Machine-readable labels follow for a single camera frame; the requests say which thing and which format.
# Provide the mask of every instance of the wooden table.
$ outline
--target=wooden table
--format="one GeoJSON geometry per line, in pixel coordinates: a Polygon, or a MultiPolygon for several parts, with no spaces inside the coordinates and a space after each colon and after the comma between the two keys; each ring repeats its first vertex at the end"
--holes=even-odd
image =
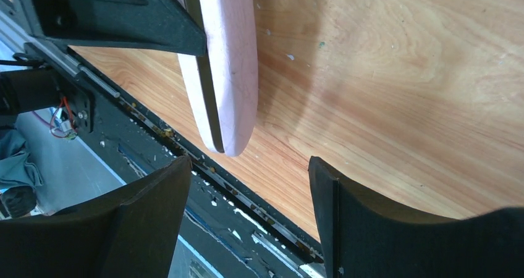
{"type": "MultiPolygon", "coordinates": [[[[524,204],[524,0],[254,0],[258,123],[208,153],[318,238],[321,156],[407,205],[468,217],[524,204]]],[[[75,48],[204,149],[175,54],[75,48]]]]}

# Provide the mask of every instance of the wire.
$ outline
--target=wire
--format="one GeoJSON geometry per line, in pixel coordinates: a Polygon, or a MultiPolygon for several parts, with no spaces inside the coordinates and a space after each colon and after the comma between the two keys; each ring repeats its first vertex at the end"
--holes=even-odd
{"type": "MultiPolygon", "coordinates": [[[[43,125],[47,126],[47,127],[52,127],[53,125],[51,125],[50,123],[48,123],[45,119],[43,119],[38,113],[36,113],[35,111],[32,111],[31,112],[35,117],[36,119],[38,119],[43,125]]],[[[62,130],[60,130],[59,128],[53,128],[54,130],[54,133],[58,133],[58,134],[64,134],[64,132],[62,132],[62,130]]]]}
{"type": "Polygon", "coordinates": [[[60,105],[58,105],[58,108],[55,110],[55,112],[53,113],[53,116],[51,117],[51,120],[49,121],[49,131],[50,131],[51,134],[52,134],[53,136],[55,136],[56,138],[66,138],[66,137],[67,137],[67,136],[58,136],[58,135],[56,135],[56,134],[53,132],[53,122],[54,122],[54,120],[56,119],[56,114],[57,114],[58,111],[59,111],[58,109],[62,108],[63,105],[64,105],[64,99],[65,99],[65,97],[62,98],[62,99],[60,100],[60,105]]]}
{"type": "Polygon", "coordinates": [[[41,62],[33,62],[33,61],[8,61],[8,60],[0,60],[0,65],[4,66],[23,66],[23,67],[34,67],[41,65],[41,62]]]}
{"type": "Polygon", "coordinates": [[[65,108],[67,109],[67,115],[69,116],[69,121],[71,122],[71,127],[73,128],[73,130],[76,132],[77,130],[75,129],[74,127],[74,124],[75,124],[75,118],[73,116],[73,112],[71,111],[71,108],[69,107],[69,103],[67,102],[67,98],[66,97],[63,97],[62,98],[62,102],[64,102],[65,104],[65,108]]]}

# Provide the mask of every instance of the blue cloth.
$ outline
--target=blue cloth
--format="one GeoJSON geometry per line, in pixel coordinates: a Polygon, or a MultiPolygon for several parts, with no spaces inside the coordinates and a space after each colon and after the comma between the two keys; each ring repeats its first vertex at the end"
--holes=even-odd
{"type": "Polygon", "coordinates": [[[0,190],[43,184],[36,165],[29,161],[25,138],[14,128],[0,130],[0,190]]]}

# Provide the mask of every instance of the screw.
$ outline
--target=screw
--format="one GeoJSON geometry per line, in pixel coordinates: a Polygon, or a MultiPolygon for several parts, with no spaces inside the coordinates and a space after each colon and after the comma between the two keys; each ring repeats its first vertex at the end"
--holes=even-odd
{"type": "Polygon", "coordinates": [[[85,112],[85,111],[80,111],[80,112],[78,113],[78,118],[79,118],[79,119],[87,119],[87,112],[85,112]]]}

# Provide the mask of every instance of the red wire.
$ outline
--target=red wire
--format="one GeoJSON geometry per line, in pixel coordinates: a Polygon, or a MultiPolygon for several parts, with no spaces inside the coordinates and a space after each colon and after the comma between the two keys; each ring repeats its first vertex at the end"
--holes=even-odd
{"type": "Polygon", "coordinates": [[[66,106],[65,108],[67,108],[67,115],[69,116],[69,121],[71,122],[71,127],[76,132],[77,130],[74,127],[75,119],[74,119],[74,116],[73,116],[73,112],[71,111],[71,108],[69,107],[69,103],[67,102],[67,98],[63,97],[62,98],[62,102],[64,102],[64,104],[66,106]]]}
{"type": "Polygon", "coordinates": [[[58,111],[60,111],[60,108],[62,108],[63,105],[64,105],[64,99],[61,99],[60,105],[58,105],[58,108],[55,110],[55,112],[53,113],[53,116],[51,117],[51,121],[49,121],[49,131],[51,132],[51,135],[55,136],[56,138],[65,138],[66,137],[66,136],[59,136],[53,133],[53,122],[56,119],[56,114],[58,113],[58,111]]]}

